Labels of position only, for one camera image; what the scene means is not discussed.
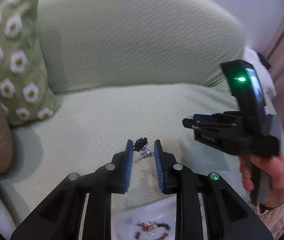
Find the person's right hand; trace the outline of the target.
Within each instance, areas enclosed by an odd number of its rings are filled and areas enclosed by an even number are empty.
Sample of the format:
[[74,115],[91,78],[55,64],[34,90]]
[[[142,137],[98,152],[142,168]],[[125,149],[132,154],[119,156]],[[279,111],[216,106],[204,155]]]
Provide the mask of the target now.
[[[246,193],[254,190],[250,168],[243,157],[239,157],[239,171],[242,174],[242,184]],[[278,156],[269,159],[250,155],[252,164],[260,168],[271,177],[271,191],[269,201],[264,204],[266,207],[273,207],[284,202],[284,155],[281,152]]]

